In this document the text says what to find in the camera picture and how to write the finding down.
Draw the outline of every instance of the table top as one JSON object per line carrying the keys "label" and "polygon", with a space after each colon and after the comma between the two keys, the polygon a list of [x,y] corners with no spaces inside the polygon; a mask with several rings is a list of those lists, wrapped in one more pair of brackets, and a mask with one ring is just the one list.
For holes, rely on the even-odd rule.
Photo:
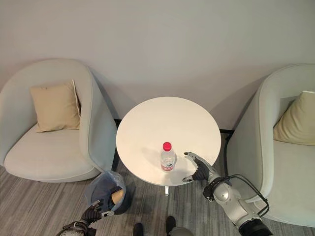
{"label": "table top", "polygon": [[[164,172],[160,154],[164,142],[176,153],[174,169]],[[124,165],[138,178],[156,185],[176,186],[192,175],[197,165],[185,158],[191,151],[211,165],[218,157],[221,136],[213,117],[198,104],[178,97],[158,97],[131,109],[119,125],[117,151]]]}

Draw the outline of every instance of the shoe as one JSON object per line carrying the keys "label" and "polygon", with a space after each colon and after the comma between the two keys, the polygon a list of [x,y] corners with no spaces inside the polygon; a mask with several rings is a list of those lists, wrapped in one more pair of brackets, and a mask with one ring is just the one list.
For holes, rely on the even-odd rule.
{"label": "shoe", "polygon": [[166,219],[166,233],[167,235],[176,227],[176,220],[173,216],[168,216]]}
{"label": "shoe", "polygon": [[137,223],[133,226],[133,236],[143,236],[143,226],[141,223]]}

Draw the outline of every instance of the beige pillow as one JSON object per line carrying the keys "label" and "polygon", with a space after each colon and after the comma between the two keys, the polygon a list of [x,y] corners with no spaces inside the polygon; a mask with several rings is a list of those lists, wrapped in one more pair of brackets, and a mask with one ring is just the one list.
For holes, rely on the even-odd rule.
{"label": "beige pillow", "polygon": [[79,129],[79,102],[74,81],[30,88],[37,114],[37,132]]}
{"label": "beige pillow", "polygon": [[315,145],[315,92],[303,91],[274,127],[274,140]]}

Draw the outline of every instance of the plastic bottle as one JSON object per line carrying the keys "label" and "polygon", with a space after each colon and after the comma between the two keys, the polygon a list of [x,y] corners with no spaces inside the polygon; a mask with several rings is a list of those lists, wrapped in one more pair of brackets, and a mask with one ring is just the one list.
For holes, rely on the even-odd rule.
{"label": "plastic bottle", "polygon": [[165,142],[161,152],[161,167],[164,171],[171,171],[174,169],[174,164],[175,153],[172,149],[172,145],[170,142]]}

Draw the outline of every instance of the gray carpet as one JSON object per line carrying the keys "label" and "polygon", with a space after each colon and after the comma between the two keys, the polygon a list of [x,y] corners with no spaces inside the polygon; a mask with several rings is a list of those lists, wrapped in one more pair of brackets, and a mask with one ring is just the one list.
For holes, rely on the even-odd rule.
{"label": "gray carpet", "polygon": [[[219,171],[222,170],[221,160],[222,153],[215,163]],[[117,172],[133,194],[132,205],[123,215],[92,224],[97,236],[131,236],[137,222],[143,223],[146,236],[164,236],[168,215],[173,215],[178,226],[190,229],[195,236],[238,235],[220,206],[207,202],[202,196],[206,183],[170,187],[170,195],[166,197],[163,187],[141,181],[122,162]],[[90,182],[36,182],[12,176],[0,167],[0,235],[54,236],[63,225],[79,220],[86,208],[83,192]],[[315,228],[267,219],[264,222],[277,236],[315,236]]]}

